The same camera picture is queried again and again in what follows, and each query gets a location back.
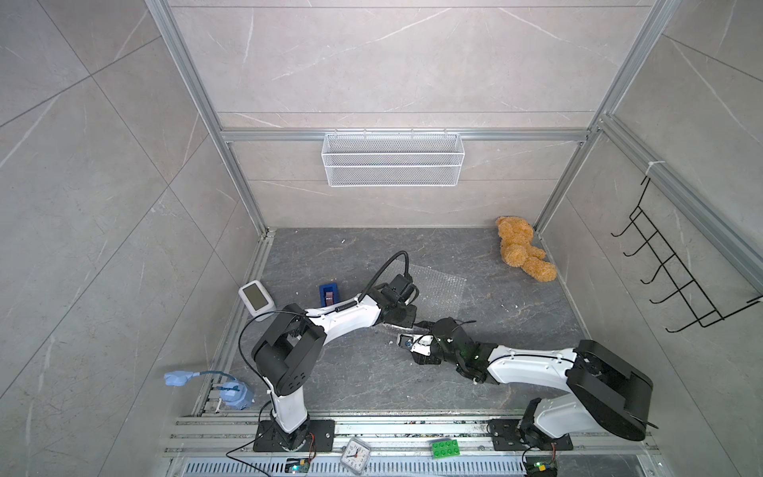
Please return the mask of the blue tape dispenser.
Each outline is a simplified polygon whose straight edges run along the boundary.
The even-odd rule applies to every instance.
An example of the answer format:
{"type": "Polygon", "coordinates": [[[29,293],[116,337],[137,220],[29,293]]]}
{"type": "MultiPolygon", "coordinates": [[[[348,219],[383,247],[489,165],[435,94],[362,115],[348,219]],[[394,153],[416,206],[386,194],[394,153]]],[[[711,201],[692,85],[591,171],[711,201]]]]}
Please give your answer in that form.
{"type": "Polygon", "coordinates": [[[320,285],[319,297],[322,307],[335,305],[341,301],[339,287],[334,282],[320,285]]]}

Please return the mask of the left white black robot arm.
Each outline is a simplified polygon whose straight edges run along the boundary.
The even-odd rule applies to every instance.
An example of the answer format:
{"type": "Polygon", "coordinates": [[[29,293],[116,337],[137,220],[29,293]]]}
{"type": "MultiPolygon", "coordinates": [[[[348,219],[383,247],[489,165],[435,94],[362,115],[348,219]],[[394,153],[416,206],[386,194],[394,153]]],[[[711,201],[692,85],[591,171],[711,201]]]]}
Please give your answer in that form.
{"type": "Polygon", "coordinates": [[[390,283],[373,285],[357,296],[323,308],[290,304],[274,320],[250,352],[250,363],[262,377],[272,402],[271,418],[288,446],[308,433],[304,403],[307,382],[323,347],[351,332],[379,324],[403,329],[413,326],[417,288],[404,272],[390,283]]]}

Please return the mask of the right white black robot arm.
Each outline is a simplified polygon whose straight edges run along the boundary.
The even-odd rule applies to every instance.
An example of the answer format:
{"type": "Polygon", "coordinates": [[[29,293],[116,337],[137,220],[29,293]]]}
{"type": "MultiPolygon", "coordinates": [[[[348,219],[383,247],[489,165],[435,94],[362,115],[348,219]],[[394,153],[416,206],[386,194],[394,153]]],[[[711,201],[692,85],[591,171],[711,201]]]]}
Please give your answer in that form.
{"type": "Polygon", "coordinates": [[[529,384],[552,388],[559,397],[531,399],[516,426],[527,447],[551,448],[570,433],[603,429],[629,441],[642,441],[650,426],[654,384],[644,373],[593,340],[573,348],[523,350],[473,340],[460,322],[423,322],[399,347],[415,363],[449,363],[474,384],[529,384]]]}

